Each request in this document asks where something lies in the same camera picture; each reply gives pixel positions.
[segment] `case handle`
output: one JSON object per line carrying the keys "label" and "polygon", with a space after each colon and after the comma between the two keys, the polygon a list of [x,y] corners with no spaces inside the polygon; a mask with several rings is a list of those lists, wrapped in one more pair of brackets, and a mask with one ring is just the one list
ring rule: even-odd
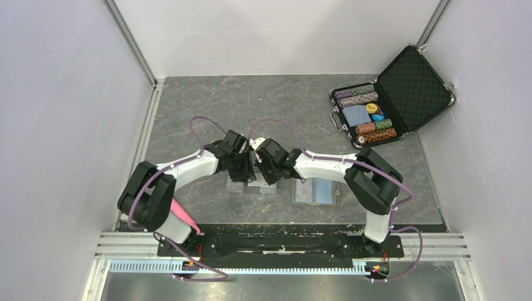
{"label": "case handle", "polygon": [[336,123],[336,119],[334,119],[334,117],[333,117],[334,113],[338,114],[337,111],[332,110],[332,112],[329,114],[329,116],[331,118],[332,124],[334,124],[334,129],[336,130],[336,132],[341,132],[342,128],[338,127],[338,124]]}

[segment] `small box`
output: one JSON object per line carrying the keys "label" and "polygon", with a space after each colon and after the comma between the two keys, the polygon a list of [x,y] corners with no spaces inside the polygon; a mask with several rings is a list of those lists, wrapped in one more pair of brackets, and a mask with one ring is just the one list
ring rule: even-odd
{"label": "small box", "polygon": [[[359,141],[364,139],[357,139],[355,127],[348,124],[340,101],[345,97],[342,92],[366,85],[373,85],[378,99],[364,105],[377,104],[385,118],[391,119],[396,136],[361,144]],[[333,106],[331,120],[337,131],[346,131],[356,148],[397,141],[414,133],[455,103],[449,86],[443,83],[421,51],[415,45],[408,45],[375,81],[332,90],[329,94]],[[341,127],[336,123],[334,114],[338,115]]]}
{"label": "small box", "polygon": [[225,189],[229,193],[277,194],[277,183],[268,185],[260,172],[256,172],[255,177],[257,180],[249,183],[233,182],[228,174]]}
{"label": "small box", "polygon": [[328,179],[292,179],[292,204],[336,205],[336,182]]}

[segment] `poker chip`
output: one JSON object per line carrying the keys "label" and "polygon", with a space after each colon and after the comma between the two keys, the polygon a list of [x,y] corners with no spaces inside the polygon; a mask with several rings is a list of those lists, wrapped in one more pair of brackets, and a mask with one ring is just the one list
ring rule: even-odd
{"label": "poker chip", "polygon": [[359,144],[366,144],[366,137],[364,136],[358,136],[356,140],[358,141]]}
{"label": "poker chip", "polygon": [[374,121],[382,121],[384,120],[384,115],[380,115],[380,114],[373,114],[371,116],[371,119],[373,119]]}
{"label": "poker chip", "polygon": [[377,113],[378,107],[374,103],[368,103],[366,105],[366,111],[368,111],[369,114],[375,114]]}

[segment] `white wall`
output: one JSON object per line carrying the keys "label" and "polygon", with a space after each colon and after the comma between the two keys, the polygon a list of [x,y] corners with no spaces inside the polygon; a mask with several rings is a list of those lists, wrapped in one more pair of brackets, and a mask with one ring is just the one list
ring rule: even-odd
{"label": "white wall", "polygon": [[380,73],[438,0],[117,0],[157,77]]}
{"label": "white wall", "polygon": [[458,102],[422,139],[486,300],[530,299],[530,16],[530,1],[453,1],[426,52]]}
{"label": "white wall", "polygon": [[0,300],[80,300],[150,86],[100,0],[1,1],[0,41]]}

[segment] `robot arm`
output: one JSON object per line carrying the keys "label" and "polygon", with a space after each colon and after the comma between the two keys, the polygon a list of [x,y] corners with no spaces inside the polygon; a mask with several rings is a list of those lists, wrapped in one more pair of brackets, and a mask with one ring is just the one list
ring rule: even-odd
{"label": "robot arm", "polygon": [[[143,192],[132,218],[148,231],[155,231],[182,243],[190,234],[190,227],[169,214],[173,192],[187,183],[204,176],[228,171],[232,181],[251,182],[255,180],[252,152],[255,165],[268,184],[285,178],[323,178],[346,183],[358,201],[367,210],[364,237],[374,245],[382,245],[389,235],[390,210],[399,192],[399,187],[384,177],[348,161],[361,161],[380,169],[398,181],[401,175],[371,149],[362,149],[357,155],[323,155],[300,149],[287,152],[273,139],[247,140],[230,130],[223,140],[204,146],[203,152],[196,152],[186,158],[196,157],[188,162],[173,166],[161,174],[152,184],[151,194]],[[118,208],[130,215],[135,196],[156,171],[171,163],[153,165],[140,163],[135,169],[122,193]]]}
{"label": "robot arm", "polygon": [[369,170],[346,161],[362,161],[380,169],[402,182],[403,178],[382,157],[371,149],[363,149],[358,155],[345,156],[316,154],[300,149],[288,153],[273,139],[259,138],[250,142],[257,154],[256,165],[268,184],[281,177],[296,179],[321,178],[345,183],[351,188],[358,201],[367,210],[365,238],[377,245],[382,244],[389,234],[390,210],[395,202],[399,187],[384,177],[365,175]]}

